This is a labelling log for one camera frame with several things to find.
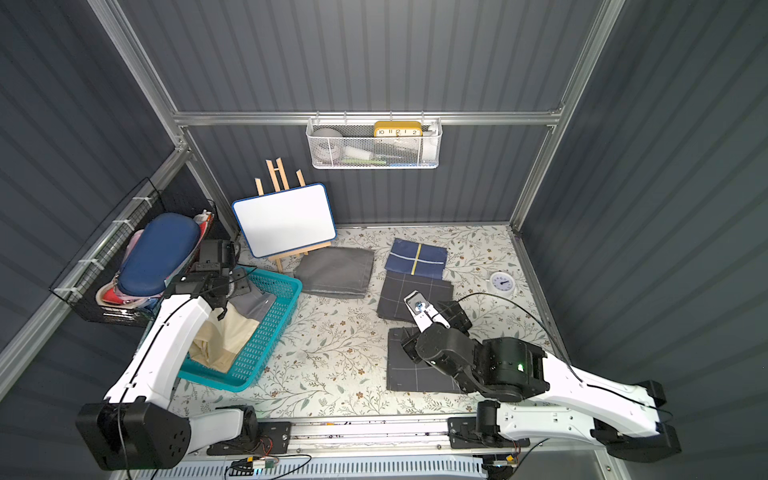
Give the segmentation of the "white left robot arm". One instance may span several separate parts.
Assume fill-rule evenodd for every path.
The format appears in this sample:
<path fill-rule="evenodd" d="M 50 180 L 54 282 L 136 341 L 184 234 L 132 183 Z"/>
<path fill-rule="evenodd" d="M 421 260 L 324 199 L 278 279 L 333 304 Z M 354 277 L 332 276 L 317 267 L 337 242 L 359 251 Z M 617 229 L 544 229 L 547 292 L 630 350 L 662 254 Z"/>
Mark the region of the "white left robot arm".
<path fill-rule="evenodd" d="M 169 409 L 194 337 L 215 309 L 242 292 L 246 278 L 244 273 L 193 272 L 169 284 L 124 373 L 101 401 L 83 405 L 77 415 L 77 430 L 101 469 L 171 469 L 187 454 L 218 443 L 229 448 L 257 444 L 258 421 L 250 407 L 191 418 Z"/>

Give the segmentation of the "beige and grey pillowcase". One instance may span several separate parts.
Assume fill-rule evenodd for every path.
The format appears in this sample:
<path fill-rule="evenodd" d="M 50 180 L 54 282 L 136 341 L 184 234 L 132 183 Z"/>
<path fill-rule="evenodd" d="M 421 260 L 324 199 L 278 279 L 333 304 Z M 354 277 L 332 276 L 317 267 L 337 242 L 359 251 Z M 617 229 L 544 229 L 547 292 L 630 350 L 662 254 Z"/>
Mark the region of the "beige and grey pillowcase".
<path fill-rule="evenodd" d="M 225 309 L 214 309 L 200 327 L 188 351 L 189 358 L 203 367 L 227 373 L 276 300 L 274 294 L 256 287 L 230 298 Z"/>

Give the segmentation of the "teal plastic basket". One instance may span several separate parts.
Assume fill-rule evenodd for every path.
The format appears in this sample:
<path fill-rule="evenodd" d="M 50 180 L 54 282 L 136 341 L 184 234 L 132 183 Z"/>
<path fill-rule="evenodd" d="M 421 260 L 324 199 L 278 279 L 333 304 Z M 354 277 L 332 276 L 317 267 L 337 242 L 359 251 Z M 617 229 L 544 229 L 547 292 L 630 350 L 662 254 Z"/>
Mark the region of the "teal plastic basket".
<path fill-rule="evenodd" d="M 276 301 L 256 328 L 227 373 L 218 372 L 186 357 L 178 377 L 206 387 L 241 392 L 264 372 L 278 341 L 290 324 L 303 289 L 300 280 L 263 269 L 250 269 L 248 278 Z"/>

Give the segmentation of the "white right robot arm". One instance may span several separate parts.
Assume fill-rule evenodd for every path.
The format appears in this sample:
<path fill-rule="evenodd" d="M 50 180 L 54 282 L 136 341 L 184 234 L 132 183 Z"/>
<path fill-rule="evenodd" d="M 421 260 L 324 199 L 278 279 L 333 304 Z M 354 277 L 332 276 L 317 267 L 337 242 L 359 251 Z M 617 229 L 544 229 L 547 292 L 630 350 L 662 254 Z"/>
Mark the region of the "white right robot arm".
<path fill-rule="evenodd" d="M 402 341 L 404 352 L 461 392 L 483 398 L 474 420 L 449 419 L 452 448 L 520 448 L 533 439 L 563 439 L 600 445 L 636 463 L 681 453 L 675 428 L 664 420 L 660 383 L 614 382 L 514 337 L 473 339 L 456 301 L 434 305 L 414 291 L 404 303 L 418 327 Z"/>

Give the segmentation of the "dark grid pillowcase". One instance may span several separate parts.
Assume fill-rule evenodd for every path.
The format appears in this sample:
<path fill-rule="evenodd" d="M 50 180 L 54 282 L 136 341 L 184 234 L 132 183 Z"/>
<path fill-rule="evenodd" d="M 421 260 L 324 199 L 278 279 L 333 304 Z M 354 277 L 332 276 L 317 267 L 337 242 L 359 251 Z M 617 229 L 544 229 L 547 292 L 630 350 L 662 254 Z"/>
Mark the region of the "dark grid pillowcase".
<path fill-rule="evenodd" d="M 413 291 L 420 292 L 430 303 L 436 304 L 451 300 L 454 287 L 444 280 L 387 271 L 376 310 L 378 317 L 413 323 L 404 301 Z"/>
<path fill-rule="evenodd" d="M 386 387 L 390 391 L 461 394 L 456 382 L 429 364 L 415 363 L 403 349 L 401 342 L 417 333 L 416 327 L 396 327 L 388 331 Z"/>

